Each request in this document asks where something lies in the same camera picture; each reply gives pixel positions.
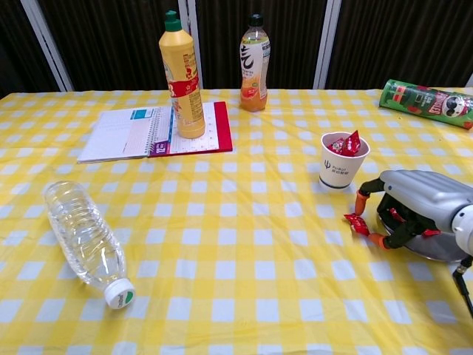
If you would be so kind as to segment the white paper cup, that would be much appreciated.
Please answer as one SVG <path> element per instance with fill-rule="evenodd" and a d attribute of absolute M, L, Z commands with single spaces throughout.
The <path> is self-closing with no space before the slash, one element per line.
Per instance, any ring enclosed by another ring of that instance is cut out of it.
<path fill-rule="evenodd" d="M 349 136 L 349 132 L 328 132 L 321 137 L 319 180 L 328 189 L 346 189 L 370 153 L 370 145 L 363 138 L 360 138 L 360 148 L 352 157 L 337 154 L 328 148 L 340 138 Z"/>

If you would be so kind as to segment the green Pringles can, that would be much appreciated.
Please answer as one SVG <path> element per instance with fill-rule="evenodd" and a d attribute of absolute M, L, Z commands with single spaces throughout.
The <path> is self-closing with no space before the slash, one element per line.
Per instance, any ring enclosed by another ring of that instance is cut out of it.
<path fill-rule="evenodd" d="M 473 96 L 389 79 L 379 106 L 466 130 L 473 128 Z"/>

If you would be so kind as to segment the open spiral notebook red cover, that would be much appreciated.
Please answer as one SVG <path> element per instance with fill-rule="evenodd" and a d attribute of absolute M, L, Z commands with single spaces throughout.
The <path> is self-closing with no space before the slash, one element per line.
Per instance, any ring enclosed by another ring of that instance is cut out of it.
<path fill-rule="evenodd" d="M 226 103 L 204 103 L 203 113 L 204 134 L 186 139 L 179 136 L 177 117 L 169 106 L 104 111 L 77 162 L 231 152 L 233 142 Z"/>

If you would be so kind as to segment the round metal plate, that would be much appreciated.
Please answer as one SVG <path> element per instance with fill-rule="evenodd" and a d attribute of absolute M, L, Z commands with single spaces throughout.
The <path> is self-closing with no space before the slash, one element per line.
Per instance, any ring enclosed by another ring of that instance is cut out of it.
<path fill-rule="evenodd" d="M 378 225 L 383 226 L 388 235 L 391 235 L 396 228 L 404 223 L 394 220 L 389 211 L 378 214 Z M 406 241 L 403 247 L 426 259 L 445 263 L 460 262 L 467 257 L 467 253 L 455 242 L 455 236 L 446 232 L 428 238 L 424 238 L 422 234 L 417 234 Z"/>

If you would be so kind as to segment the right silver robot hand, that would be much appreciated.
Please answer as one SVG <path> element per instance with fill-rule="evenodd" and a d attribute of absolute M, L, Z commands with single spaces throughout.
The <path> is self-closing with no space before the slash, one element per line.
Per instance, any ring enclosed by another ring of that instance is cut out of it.
<path fill-rule="evenodd" d="M 452 220 L 465 206 L 473 205 L 473 187 L 437 172 L 386 170 L 359 187 L 354 214 L 362 215 L 372 193 L 384 196 L 377 213 L 391 208 L 406 218 L 391 235 L 372 233 L 371 241 L 384 249 L 398 249 L 427 229 L 454 234 Z"/>

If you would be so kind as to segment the yellow white checkered tablecloth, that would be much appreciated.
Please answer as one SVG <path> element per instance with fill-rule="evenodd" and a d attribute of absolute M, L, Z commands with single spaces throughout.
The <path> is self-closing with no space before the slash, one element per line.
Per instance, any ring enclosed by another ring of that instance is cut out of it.
<path fill-rule="evenodd" d="M 231 152 L 77 164 L 102 111 L 166 106 L 153 92 L 0 99 L 0 354 L 473 355 L 451 267 L 353 235 L 356 185 L 386 169 L 473 184 L 473 131 L 378 105 L 380 91 L 236 89 Z M 321 136 L 371 151 L 347 191 L 319 185 Z M 44 190 L 86 187 L 122 243 L 136 299 L 121 311 L 71 272 Z"/>

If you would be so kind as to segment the dark ribbed partition panel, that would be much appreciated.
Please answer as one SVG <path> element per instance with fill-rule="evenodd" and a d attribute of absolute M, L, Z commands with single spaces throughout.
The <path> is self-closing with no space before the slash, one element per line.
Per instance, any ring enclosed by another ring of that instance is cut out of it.
<path fill-rule="evenodd" d="M 238 89 L 239 45 L 253 14 L 270 39 L 270 89 L 310 89 L 327 0 L 196 0 L 203 86 Z"/>
<path fill-rule="evenodd" d="M 0 99 L 58 85 L 20 0 L 0 0 Z"/>
<path fill-rule="evenodd" d="M 166 89 L 158 41 L 178 0 L 38 0 L 77 91 Z"/>
<path fill-rule="evenodd" d="M 341 0 L 326 88 L 465 87 L 472 74 L 473 0 Z"/>

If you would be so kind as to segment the clear plastic water bottle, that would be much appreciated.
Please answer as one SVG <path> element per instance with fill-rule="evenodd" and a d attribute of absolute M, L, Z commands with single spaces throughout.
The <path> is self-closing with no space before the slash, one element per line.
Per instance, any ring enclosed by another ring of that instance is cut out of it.
<path fill-rule="evenodd" d="M 135 287 L 123 247 L 85 188 L 59 181 L 49 186 L 44 199 L 52 230 L 76 276 L 102 292 L 110 308 L 128 306 Z"/>

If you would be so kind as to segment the yellow bottle green cap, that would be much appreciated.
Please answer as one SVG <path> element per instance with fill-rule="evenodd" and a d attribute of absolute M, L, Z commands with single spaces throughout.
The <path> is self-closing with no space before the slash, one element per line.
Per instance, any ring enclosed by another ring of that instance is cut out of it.
<path fill-rule="evenodd" d="M 193 38 L 182 28 L 177 12 L 165 14 L 165 32 L 158 42 L 169 88 L 177 131 L 194 139 L 205 132 L 200 81 Z"/>

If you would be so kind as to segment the orange drink bottle black cap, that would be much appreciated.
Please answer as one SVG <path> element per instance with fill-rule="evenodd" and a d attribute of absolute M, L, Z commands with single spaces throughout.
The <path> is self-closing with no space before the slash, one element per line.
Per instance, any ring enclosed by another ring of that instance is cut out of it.
<path fill-rule="evenodd" d="M 263 15 L 250 16 L 248 30 L 239 46 L 239 61 L 242 73 L 240 105 L 249 112 L 265 108 L 267 93 L 267 73 L 270 60 L 270 39 L 263 30 Z"/>

